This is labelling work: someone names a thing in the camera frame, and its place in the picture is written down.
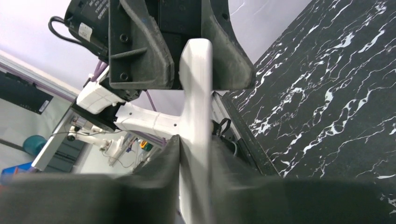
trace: marble surface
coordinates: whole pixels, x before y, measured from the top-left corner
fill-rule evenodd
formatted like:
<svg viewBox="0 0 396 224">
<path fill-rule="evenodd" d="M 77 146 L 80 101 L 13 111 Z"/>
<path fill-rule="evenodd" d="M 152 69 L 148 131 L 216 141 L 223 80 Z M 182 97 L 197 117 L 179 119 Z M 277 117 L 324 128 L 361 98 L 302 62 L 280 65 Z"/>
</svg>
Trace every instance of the marble surface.
<svg viewBox="0 0 396 224">
<path fill-rule="evenodd" d="M 369 178 L 396 216 L 396 1 L 313 0 L 227 93 L 283 177 Z"/>
</svg>

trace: label sticker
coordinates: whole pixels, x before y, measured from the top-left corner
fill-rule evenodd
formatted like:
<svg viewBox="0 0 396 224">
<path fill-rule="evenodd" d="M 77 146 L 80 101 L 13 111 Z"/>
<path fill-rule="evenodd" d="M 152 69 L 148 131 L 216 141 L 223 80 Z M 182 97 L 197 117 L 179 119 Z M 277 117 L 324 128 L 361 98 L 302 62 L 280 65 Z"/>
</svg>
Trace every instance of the label sticker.
<svg viewBox="0 0 396 224">
<path fill-rule="evenodd" d="M 44 102 L 44 104 L 40 107 L 40 109 L 38 110 L 40 113 L 42 113 L 44 110 L 45 110 L 45 108 L 47 108 L 47 106 L 48 106 L 48 104 L 49 104 L 50 102 L 48 101 L 48 100 L 46 100 L 45 102 Z"/>
<path fill-rule="evenodd" d="M 84 23 L 81 23 L 80 27 L 78 28 L 78 35 L 80 35 L 82 38 L 86 39 L 87 41 L 91 41 L 92 28 Z"/>
</svg>

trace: blue object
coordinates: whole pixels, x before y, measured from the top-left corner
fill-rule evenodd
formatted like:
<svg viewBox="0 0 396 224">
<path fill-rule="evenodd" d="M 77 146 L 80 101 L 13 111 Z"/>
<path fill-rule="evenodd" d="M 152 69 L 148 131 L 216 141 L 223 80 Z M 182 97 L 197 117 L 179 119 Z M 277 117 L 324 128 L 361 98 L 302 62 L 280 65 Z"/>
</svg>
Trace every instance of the blue object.
<svg viewBox="0 0 396 224">
<path fill-rule="evenodd" d="M 28 162 L 18 166 L 5 168 L 1 172 L 0 184 L 6 185 L 7 183 L 9 183 L 12 180 L 14 174 L 28 172 L 32 168 L 32 163 L 33 162 Z"/>
<path fill-rule="evenodd" d="M 45 143 L 47 143 L 47 140 L 44 137 L 40 135 L 33 135 L 28 137 L 23 142 L 22 147 L 25 152 L 29 153 L 30 155 L 37 156 L 44 147 Z"/>
</svg>

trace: white robotic arm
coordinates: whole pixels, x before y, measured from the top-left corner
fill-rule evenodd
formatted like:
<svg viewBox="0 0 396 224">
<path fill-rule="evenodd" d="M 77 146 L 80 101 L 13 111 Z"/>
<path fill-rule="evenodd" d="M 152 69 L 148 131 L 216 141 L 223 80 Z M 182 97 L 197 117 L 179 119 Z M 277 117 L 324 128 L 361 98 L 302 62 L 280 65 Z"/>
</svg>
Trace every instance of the white robotic arm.
<svg viewBox="0 0 396 224">
<path fill-rule="evenodd" d="M 100 80 L 89 82 L 77 98 L 77 105 L 92 114 L 98 114 L 110 105 L 125 101 L 100 86 Z M 129 102 L 116 114 L 115 125 L 120 130 L 140 131 L 169 139 L 180 135 L 180 210 L 187 224 L 210 223 L 209 203 L 209 148 L 211 139 L 212 44 L 207 39 L 187 42 L 180 60 L 179 79 L 185 93 L 181 116 L 170 116 L 139 108 Z M 109 156 L 116 153 L 122 141 L 77 138 L 104 148 Z"/>
</svg>

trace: black servo motor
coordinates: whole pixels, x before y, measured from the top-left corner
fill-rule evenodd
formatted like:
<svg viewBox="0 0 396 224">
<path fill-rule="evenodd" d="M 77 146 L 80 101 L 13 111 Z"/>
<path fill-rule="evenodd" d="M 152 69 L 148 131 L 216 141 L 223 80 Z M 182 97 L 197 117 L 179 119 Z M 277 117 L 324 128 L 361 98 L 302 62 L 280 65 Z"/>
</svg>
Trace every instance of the black servo motor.
<svg viewBox="0 0 396 224">
<path fill-rule="evenodd" d="M 109 0 L 71 0 L 64 19 L 51 17 L 49 29 L 57 37 L 87 48 L 108 63 L 109 4 Z M 63 23 L 77 40 L 58 34 L 52 22 Z"/>
</svg>

